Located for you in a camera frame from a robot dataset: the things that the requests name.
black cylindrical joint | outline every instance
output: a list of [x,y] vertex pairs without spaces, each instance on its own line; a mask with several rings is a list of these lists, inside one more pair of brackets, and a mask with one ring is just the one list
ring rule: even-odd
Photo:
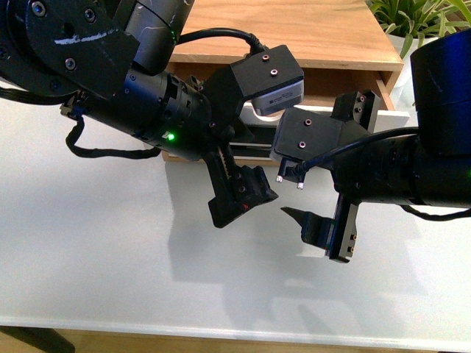
[[336,190],[358,202],[471,207],[471,156],[434,157],[416,136],[336,159]]
[[187,160],[199,160],[218,141],[210,131],[210,103],[172,74],[131,70],[110,100],[89,96],[85,114]]
[[148,74],[162,72],[177,45],[194,0],[137,1],[126,31],[141,45],[135,61]]
[[471,154],[471,30],[411,55],[420,140],[435,156]]

green plant leaves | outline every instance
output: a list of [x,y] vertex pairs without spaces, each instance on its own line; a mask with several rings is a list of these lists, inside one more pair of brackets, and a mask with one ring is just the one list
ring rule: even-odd
[[[471,27],[471,0],[368,0],[369,8],[386,34],[405,38],[400,56],[411,48],[412,39],[443,37],[458,28]],[[449,21],[447,15],[460,12],[466,21]]]
[[448,0],[448,2],[458,8],[458,10],[463,14],[466,21],[471,24],[471,11],[468,9],[467,5],[463,0]]
[[407,34],[405,36],[403,50],[401,50],[401,52],[400,52],[400,58],[401,59],[404,59],[404,57],[406,57],[408,51],[411,49],[413,41],[414,41],[414,37],[412,37],[412,35]]

white tabletop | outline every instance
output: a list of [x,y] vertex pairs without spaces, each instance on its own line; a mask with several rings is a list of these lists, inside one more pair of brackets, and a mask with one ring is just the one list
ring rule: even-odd
[[[470,220],[362,204],[342,265],[279,210],[332,217],[326,171],[220,230],[203,164],[83,160],[57,107],[0,108],[0,324],[471,352]],[[79,144],[142,147],[89,119]]]

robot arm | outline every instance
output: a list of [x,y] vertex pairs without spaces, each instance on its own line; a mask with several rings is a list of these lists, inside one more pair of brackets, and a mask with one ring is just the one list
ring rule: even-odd
[[[285,46],[266,49],[252,35],[251,55],[204,84],[164,71],[192,4],[1,0],[0,76],[39,97],[67,100],[62,111],[78,123],[67,143],[81,157],[111,155],[74,145],[86,115],[154,146],[144,157],[163,149],[203,159],[215,191],[213,222],[224,227],[277,198],[262,168],[238,167],[231,154],[229,141],[244,130],[244,102],[257,101],[267,113],[300,103],[303,72]],[[228,32],[243,33],[215,29],[182,42]]]

wooden floor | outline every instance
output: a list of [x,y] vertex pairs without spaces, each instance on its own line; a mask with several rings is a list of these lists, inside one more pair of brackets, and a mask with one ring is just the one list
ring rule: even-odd
[[[76,347],[76,353],[425,353],[399,349],[356,349],[337,346],[212,340],[152,335],[58,330]],[[0,334],[1,353],[40,353],[25,343]]]

